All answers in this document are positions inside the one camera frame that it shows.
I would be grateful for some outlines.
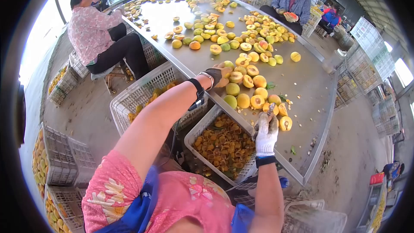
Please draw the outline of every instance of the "concrete floor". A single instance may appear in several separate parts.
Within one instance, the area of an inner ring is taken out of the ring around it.
[[[307,40],[325,58],[339,47],[333,38],[321,39],[315,34]],[[47,88],[44,87],[44,80],[49,83],[71,51],[72,46],[64,33],[56,44],[52,57],[45,57],[26,90],[27,108],[33,112],[27,114],[26,144],[22,146],[20,154],[28,187],[41,212],[44,209],[43,204],[31,173],[31,152],[41,120],[46,125],[88,144],[99,163],[102,156],[119,139],[109,103],[130,85],[115,78],[114,88],[117,93],[110,96],[103,81],[93,82],[88,75],[85,79],[78,78],[78,85],[59,108],[44,101],[44,111],[39,112],[42,99],[39,88],[43,88],[43,91]],[[369,178],[374,174],[375,168],[381,170],[390,159],[387,151],[390,145],[386,140],[379,139],[371,112],[371,105],[363,96],[335,112],[324,147],[324,150],[332,152],[329,168],[320,173],[323,160],[321,156],[305,187],[290,179],[292,185],[284,190],[285,195],[300,193],[311,199],[324,199],[326,209],[346,213],[348,222],[344,232],[350,232],[360,219],[368,197]]]

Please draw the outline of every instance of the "red box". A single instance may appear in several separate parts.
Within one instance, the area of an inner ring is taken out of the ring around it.
[[[372,175],[370,180],[369,180],[369,184],[379,184],[382,183],[384,181],[384,172]]]

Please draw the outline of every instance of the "pink floral shirt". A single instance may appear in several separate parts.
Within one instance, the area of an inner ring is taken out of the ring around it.
[[[99,12],[95,7],[77,7],[72,10],[67,34],[82,63],[95,64],[99,53],[106,51],[114,41],[108,29],[122,22],[122,14],[112,15]]]
[[[159,175],[158,202],[146,233],[165,232],[191,216],[204,232],[231,232],[235,207],[226,192],[201,175],[171,171]],[[82,199],[86,233],[119,220],[139,196],[142,180],[128,159],[112,150],[102,158]]]

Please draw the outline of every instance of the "woman in pink floral shirt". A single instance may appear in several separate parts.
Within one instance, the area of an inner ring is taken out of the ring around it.
[[[126,35],[123,9],[112,15],[91,6],[92,0],[70,0],[72,17],[67,34],[82,63],[92,73],[102,73],[126,58],[136,79],[149,68],[138,34]]]
[[[197,99],[195,85],[223,87],[229,82],[223,77],[230,70],[224,63],[208,69],[195,80],[166,91],[140,112],[115,148],[102,158],[89,183],[82,200],[87,233],[281,231],[283,194],[273,152],[277,119],[270,116],[269,121],[267,113],[261,113],[257,124],[259,175],[251,224],[237,224],[240,208],[235,209],[226,192],[211,180],[187,172],[153,171],[170,128]]]

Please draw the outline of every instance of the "silver bracelet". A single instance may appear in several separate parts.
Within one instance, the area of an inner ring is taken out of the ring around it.
[[[208,89],[206,89],[205,91],[209,91],[210,89],[212,89],[213,85],[214,85],[213,77],[210,76],[209,74],[205,73],[205,72],[201,72],[199,75],[205,75],[206,77],[208,77],[211,80],[211,86]]]

